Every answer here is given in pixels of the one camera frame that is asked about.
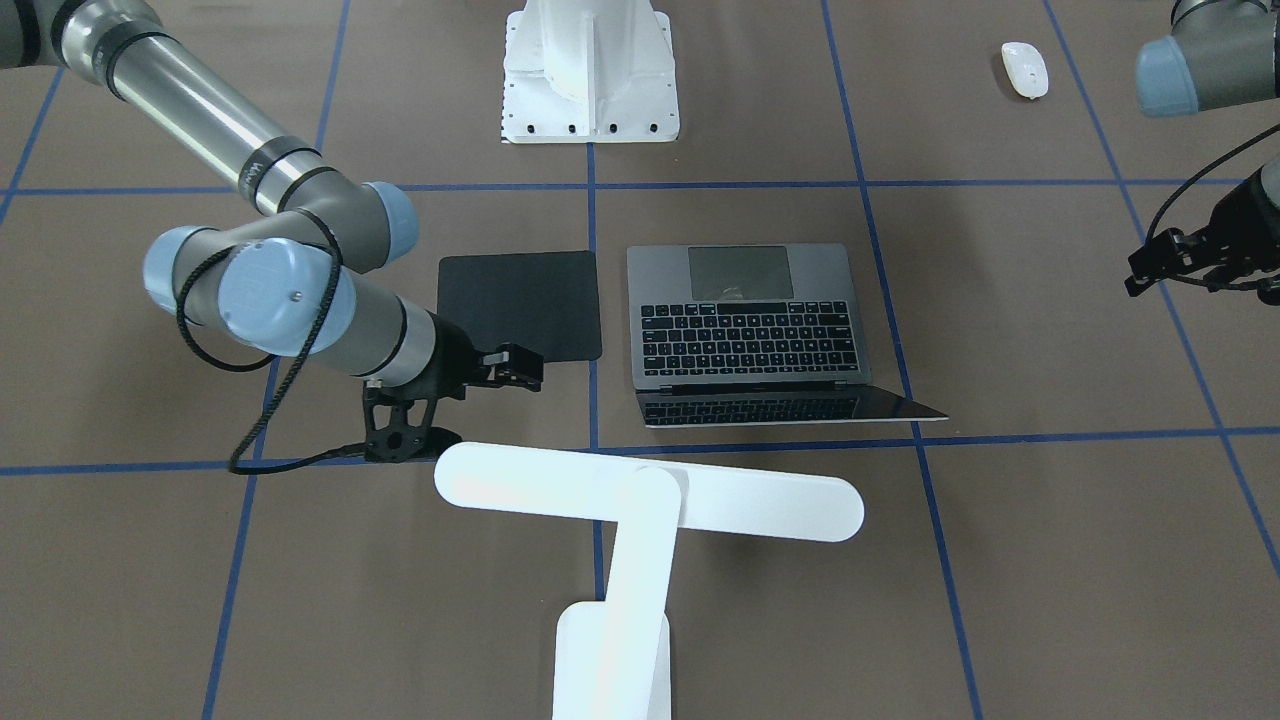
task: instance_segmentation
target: computer mouse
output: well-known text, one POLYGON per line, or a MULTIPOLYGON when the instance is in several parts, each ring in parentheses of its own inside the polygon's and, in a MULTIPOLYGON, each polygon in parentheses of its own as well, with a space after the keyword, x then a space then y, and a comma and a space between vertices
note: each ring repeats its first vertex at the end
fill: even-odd
POLYGON ((1019 95, 1036 100, 1048 92, 1048 70, 1039 50, 1027 42, 1006 42, 1000 46, 1000 55, 1019 95))

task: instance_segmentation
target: blue tape line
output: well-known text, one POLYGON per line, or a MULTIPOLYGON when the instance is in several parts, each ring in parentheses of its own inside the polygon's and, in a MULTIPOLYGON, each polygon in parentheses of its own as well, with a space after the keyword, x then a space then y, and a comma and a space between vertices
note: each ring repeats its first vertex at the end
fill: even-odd
MULTIPOLYGON (((1125 179, 1124 184, 1170 186, 1176 187, 1185 181, 1176 178, 1125 179)), ((1198 184, 1236 186, 1243 181, 1235 178, 1203 178, 1198 184)), ((824 188, 824 187, 1073 187, 1097 186, 1114 187, 1114 179, 879 179, 851 181, 780 181, 780 182, 602 182, 595 183, 598 191, 616 190, 786 190, 786 188, 824 188)), ((436 183, 436 184, 398 184, 404 192, 521 192, 521 191, 581 191, 586 183, 580 182, 488 182, 488 183, 436 183)), ((77 196, 77 195, 225 195, 234 192, 230 187, 33 187, 5 188, 0 195, 33 196, 77 196)))
POLYGON ((58 94, 58 86, 63 82, 63 69, 58 68, 54 73, 54 79, 49 81, 49 90, 45 92, 45 100, 40 104, 40 111, 36 113, 36 120, 31 124, 31 132, 27 133, 27 143, 22 146, 22 155, 18 156, 18 164, 13 168, 13 177, 9 178, 9 192, 5 193, 4 200, 0 200, 0 224, 4 224, 4 219, 9 215, 9 205, 13 204, 14 195, 17 195, 18 184, 22 182, 22 174, 27 172, 27 163, 31 161, 31 154, 36 149, 36 140, 40 138, 40 131, 45 127, 45 118, 49 117, 49 108, 54 104, 54 95, 58 94))
MULTIPOLYGON (((586 249, 595 252, 595 143, 586 143, 586 249)), ((599 368, 595 360, 588 368, 588 445, 600 447, 599 368)), ((591 520, 591 566, 595 573, 595 600, 604 600, 604 532, 599 520, 591 520)))
MULTIPOLYGON (((1228 428, 1228 434, 1239 437, 1270 437, 1280 436, 1280 427, 1260 425, 1252 428, 1228 428)), ((895 447, 950 447, 950 446, 996 446, 996 445, 1033 445, 1033 443, 1071 443, 1071 442, 1124 442, 1143 439, 1176 439, 1176 438, 1212 438, 1220 432, 1216 428, 1187 428, 1187 429, 1153 429, 1153 430, 1114 430, 1101 433, 1028 433, 1011 436, 965 436, 965 437, 922 437, 919 442, 911 438, 882 438, 882 439, 844 439, 844 441, 808 441, 808 442, 772 442, 772 443, 737 443, 737 445, 648 445, 648 446, 613 446, 613 447, 577 447, 564 448, 570 452, 589 452, 598 455, 707 455, 719 452, 792 452, 810 450, 879 450, 895 447)), ((246 466, 274 465, 276 462, 292 462, 300 457, 279 457, 266 460, 246 460, 246 466)), ((335 457, 319 462, 319 465, 364 465, 360 457, 335 457)), ((170 473, 183 470, 220 470, 227 466, 221 460, 196 460, 184 462, 116 462, 116 464, 86 464, 86 465, 18 465, 0 468, 0 477, 22 478, 40 475, 92 475, 111 473, 170 473)))
POLYGON ((230 187, 35 187, 15 190, 14 195, 79 196, 79 195, 229 195, 230 187))
POLYGON ((338 67, 342 64, 342 46, 347 38, 347 17, 351 14, 351 0, 342 0, 342 14, 338 17, 338 38, 333 44, 333 59, 329 61, 329 79, 325 82, 324 102, 320 105, 320 123, 316 126, 316 150, 324 150, 324 137, 329 129, 329 109, 333 106, 333 91, 338 86, 338 67))
MULTIPOLYGON (((906 355, 902 351, 902 337, 899 332, 897 315, 893 311, 893 296, 890 292, 888 273, 884 268, 884 258, 881 252, 879 233, 876 228, 876 215, 872 210, 870 190, 867 186, 867 173, 863 168, 861 151, 858 147, 858 131, 854 126, 854 114, 849 105, 849 92, 845 86, 845 73, 840 64, 840 51, 836 47, 836 32, 831 22, 831 6, 827 0, 822 0, 823 22, 827 26, 827 44, 831 49, 831 61, 836 73, 836 85, 840 88, 840 105, 845 113, 845 129, 849 132, 849 145, 854 155, 854 170, 860 182, 859 191, 863 199, 863 211, 867 215, 867 232, 872 243, 872 252, 876 256, 876 274, 879 278, 881 292, 884 299, 884 314, 888 319, 890 336, 893 341, 893 356, 897 360, 899 377, 902 380, 902 393, 911 397, 911 378, 908 373, 906 355)), ((924 483, 925 495, 931 498, 929 515, 933 520, 933 534, 938 551, 938 560, 942 564, 942 580, 947 591, 947 601, 951 603, 951 619, 956 634, 956 644, 960 651, 960 662, 964 669, 965 684, 969 689, 969 705, 974 720, 982 720, 982 698, 978 693, 978 683, 973 671, 973 661, 969 657, 969 642, 964 632, 964 621, 960 612, 960 598, 956 594, 955 582, 951 577, 951 560, 947 555, 946 534, 942 530, 942 519, 937 505, 932 502, 933 482, 929 473, 929 461, 922 445, 919 423, 911 423, 913 445, 920 464, 920 479, 924 483)))
MULTIPOLYGON (((1071 77, 1075 78, 1075 85, 1080 91, 1080 97, 1084 99, 1084 106, 1089 111, 1089 119, 1093 120, 1093 129, 1098 133, 1098 141, 1102 143, 1102 151, 1107 156, 1107 163, 1111 165, 1111 172, 1115 174, 1119 182, 1120 193, 1124 196, 1125 206, 1129 209, 1129 217, 1133 219, 1134 229, 1138 232, 1138 237, 1142 238, 1139 242, 1146 240, 1146 228, 1142 225, 1142 220, 1138 218, 1138 210, 1133 204, 1133 197, 1129 193, 1128 183, 1120 172, 1120 165, 1116 163, 1115 155, 1111 152, 1111 143, 1107 142, 1106 132, 1102 129, 1102 122, 1098 119, 1098 114, 1093 108, 1093 101, 1089 99, 1088 91, 1084 88, 1084 79, 1080 77, 1080 70, 1075 64, 1075 59, 1071 55, 1071 49, 1068 46, 1066 35, 1062 32, 1062 26, 1057 22, 1057 14, 1053 12, 1053 4, 1051 0, 1041 0, 1044 5, 1044 12, 1048 14, 1050 23, 1053 26, 1053 32, 1057 35, 1057 41, 1062 46, 1062 54, 1066 56, 1066 64, 1071 70, 1071 77)), ((1231 465, 1231 471, 1235 474, 1235 482, 1240 487, 1240 493, 1244 496, 1244 502, 1249 509, 1249 514, 1253 516, 1253 524, 1257 528, 1258 536, 1262 539, 1262 547, 1267 552, 1267 557, 1271 560, 1271 568, 1276 577, 1280 578, 1280 555, 1276 553, 1275 542, 1271 539, 1271 532, 1267 529, 1266 520, 1262 518, 1262 512, 1258 510, 1257 502, 1253 497, 1253 491, 1249 487, 1249 480, 1244 477, 1244 470, 1240 468, 1239 461, 1235 456, 1235 448, 1231 446, 1231 437, 1226 432, 1222 424, 1222 418, 1219 414, 1217 404, 1213 402, 1213 395, 1210 392, 1208 383, 1204 380, 1204 374, 1201 370, 1199 360, 1196 359, 1196 351, 1192 347, 1190 338, 1187 334, 1187 329, 1183 327, 1181 318, 1178 314, 1178 307, 1174 304, 1174 297, 1169 292, 1169 288, 1161 283, 1160 293, 1165 299, 1165 307, 1169 310, 1169 316, 1174 322, 1174 328, 1178 331, 1178 338, 1183 345, 1183 351, 1187 354, 1187 360, 1192 365, 1192 372, 1196 375, 1196 382, 1201 388, 1201 395, 1204 398, 1204 405, 1208 407, 1210 416, 1213 419, 1213 427, 1217 430, 1217 436, 1222 442, 1222 450, 1226 451, 1228 460, 1231 465)))
POLYGON ((218 683, 223 675, 223 659, 227 655, 227 637, 232 628, 232 609, 236 606, 236 589, 239 585, 241 562, 244 559, 244 544, 248 542, 248 521, 253 512, 253 496, 257 492, 257 475, 250 475, 244 482, 244 500, 241 505, 239 525, 236 528, 236 548, 232 551, 232 568, 227 574, 227 592, 223 594, 223 612, 218 620, 218 639, 214 642, 214 660, 209 666, 209 684, 205 687, 205 707, 202 720, 212 720, 214 703, 218 700, 218 683))

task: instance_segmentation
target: laptop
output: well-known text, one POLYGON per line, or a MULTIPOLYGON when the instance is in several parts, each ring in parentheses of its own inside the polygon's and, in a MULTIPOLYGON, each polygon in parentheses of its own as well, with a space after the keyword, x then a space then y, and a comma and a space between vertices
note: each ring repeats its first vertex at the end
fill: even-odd
POLYGON ((947 419, 870 384, 844 245, 630 247, 627 295, 648 427, 947 419))

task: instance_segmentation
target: aluminum tube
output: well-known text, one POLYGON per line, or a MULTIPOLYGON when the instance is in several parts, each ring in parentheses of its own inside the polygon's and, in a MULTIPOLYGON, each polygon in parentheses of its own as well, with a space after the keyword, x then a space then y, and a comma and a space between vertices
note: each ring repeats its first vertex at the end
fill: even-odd
POLYGON ((288 132, 170 37, 145 37, 115 63, 115 91, 228 183, 255 150, 288 132))

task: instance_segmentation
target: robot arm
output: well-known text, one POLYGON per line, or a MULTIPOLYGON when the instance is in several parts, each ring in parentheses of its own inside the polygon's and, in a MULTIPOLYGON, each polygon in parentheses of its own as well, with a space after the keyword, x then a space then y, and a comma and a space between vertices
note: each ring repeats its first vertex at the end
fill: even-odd
POLYGON ((417 400, 428 401, 430 425, 434 402, 461 400, 468 384, 540 389, 538 355, 509 345, 481 352, 457 327, 360 274, 416 243, 417 217, 403 192, 348 181, 170 37, 142 0, 0 0, 0 68, 31 64, 65 65, 106 87, 264 215, 232 229, 161 234, 143 263, 156 304, 175 313, 182 296, 191 322, 296 356, 332 292, 310 356, 366 382, 369 446, 383 450, 366 452, 370 460, 434 455, 444 447, 428 446, 456 441, 407 424, 417 400), (335 288, 333 258, 344 265, 335 288), (375 406, 392 407, 390 427, 374 427, 375 406))
MULTIPOLYGON (((1171 20, 1171 35, 1147 44, 1138 55, 1138 100, 1144 114, 1187 115, 1280 95, 1280 14, 1266 3, 1176 0, 1171 20)), ((1280 126, 1226 158, 1276 129, 1280 126)), ((1129 256, 1129 266, 1133 274, 1125 287, 1133 297, 1161 279, 1178 278, 1210 292, 1256 290, 1262 302, 1280 305, 1280 275, 1235 282, 1280 269, 1280 159, 1219 201, 1206 227, 1193 233, 1170 228, 1149 237, 1129 256), (1187 277, 1207 268, 1201 279, 1187 277)))

